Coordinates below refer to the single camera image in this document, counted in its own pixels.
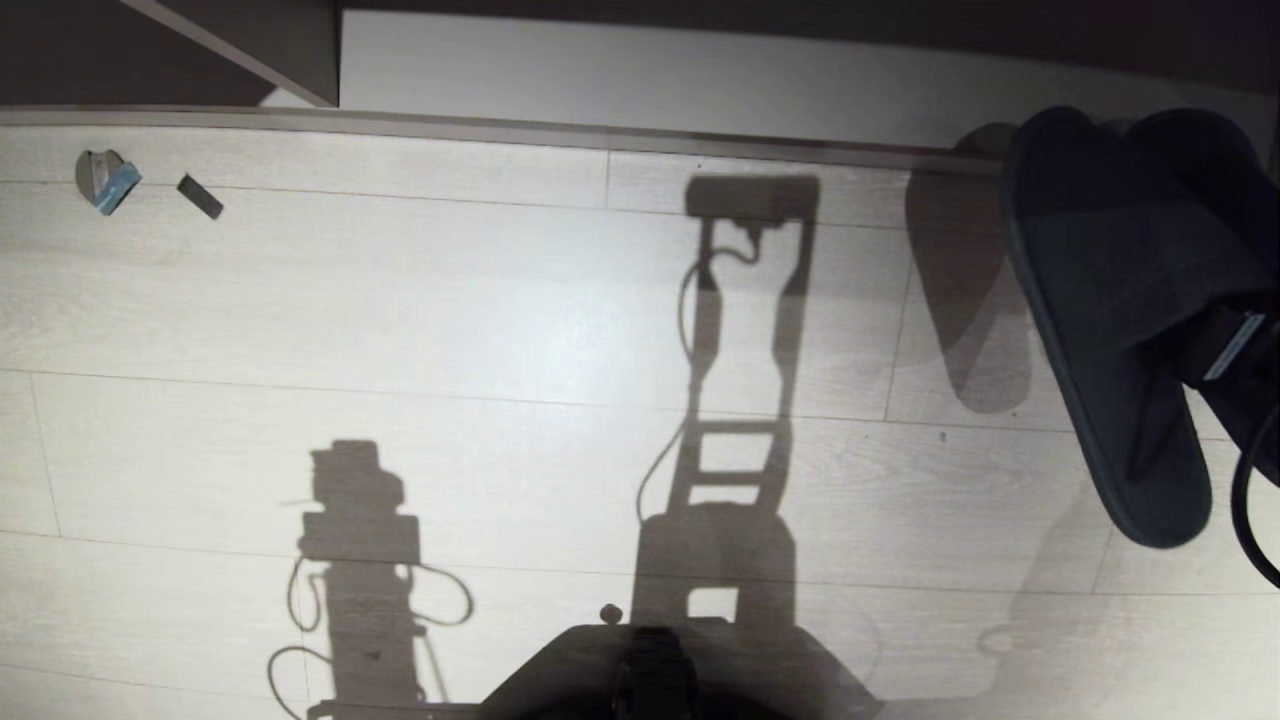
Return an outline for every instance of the wooden floor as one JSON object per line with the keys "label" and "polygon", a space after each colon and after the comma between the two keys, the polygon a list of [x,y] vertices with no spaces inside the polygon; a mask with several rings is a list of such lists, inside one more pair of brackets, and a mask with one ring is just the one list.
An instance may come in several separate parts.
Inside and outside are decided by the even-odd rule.
{"label": "wooden floor", "polygon": [[[108,147],[143,182],[102,218],[69,181]],[[175,192],[188,172],[219,220]],[[0,128],[0,716],[284,719],[266,669],[292,646],[307,651],[273,682],[298,716],[344,680],[357,705],[411,706],[369,694],[369,657],[321,657],[347,652],[330,619],[383,626],[394,601],[338,597],[334,569],[372,577],[419,548],[429,569],[394,573],[434,621],[396,652],[430,703],[483,701],[562,632],[607,630],[608,605],[627,623],[666,577],[637,562],[637,509],[657,528],[681,471],[663,448],[687,424],[681,328],[708,293],[682,292],[701,232],[686,188],[705,174],[746,188],[745,215],[742,178],[820,187],[795,352],[774,352],[773,323],[797,224],[765,231],[754,265],[712,260],[723,324],[700,416],[776,420],[792,398],[771,466],[794,552],[732,573],[712,552],[719,579],[689,614],[739,612],[726,584],[794,603],[815,644],[778,639],[790,628],[748,643],[785,660],[764,700],[803,705],[785,685],[817,683],[826,717],[1280,720],[1280,597],[1222,510],[1234,446],[1198,410],[1217,505],[1193,543],[1112,530],[991,182],[157,128]],[[712,242],[751,252],[732,222]],[[701,469],[759,466],[769,450],[748,439],[705,442]],[[1280,548],[1280,493],[1254,489]],[[324,539],[339,561],[307,551],[291,587],[300,538],[342,507]],[[406,555],[378,539],[403,525],[392,512],[416,521]],[[819,656],[838,671],[818,678]],[[842,700],[855,685],[874,701]]]}

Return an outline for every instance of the black slipper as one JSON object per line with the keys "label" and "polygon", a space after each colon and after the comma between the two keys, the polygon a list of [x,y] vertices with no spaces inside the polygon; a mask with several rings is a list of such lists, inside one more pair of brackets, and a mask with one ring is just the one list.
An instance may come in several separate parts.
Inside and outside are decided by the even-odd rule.
{"label": "black slipper", "polygon": [[1162,168],[1070,108],[1019,129],[1001,211],[1111,519],[1140,544],[1192,539],[1208,520],[1208,473],[1181,383],[1151,341],[1270,278]]}
{"label": "black slipper", "polygon": [[[1253,145],[1235,123],[1208,110],[1166,110],[1133,126],[1124,142],[1169,170],[1231,228],[1272,278],[1280,278],[1280,191],[1262,172]],[[1240,383],[1212,383],[1199,391],[1240,447],[1277,400],[1275,386],[1260,392]],[[1254,466],[1280,484],[1280,427],[1271,434]]]}

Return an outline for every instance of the small object on floor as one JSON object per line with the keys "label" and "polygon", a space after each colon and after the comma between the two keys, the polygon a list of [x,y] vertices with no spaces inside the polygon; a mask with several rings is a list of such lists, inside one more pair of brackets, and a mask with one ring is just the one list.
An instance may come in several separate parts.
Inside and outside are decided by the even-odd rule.
{"label": "small object on floor", "polygon": [[76,163],[76,187],[104,215],[114,213],[141,179],[133,163],[125,163],[115,150],[86,150]]}
{"label": "small object on floor", "polygon": [[182,182],[178,183],[178,192],[183,193],[187,200],[191,200],[196,208],[204,210],[212,220],[216,220],[218,215],[223,214],[223,204],[191,176],[183,176]]}

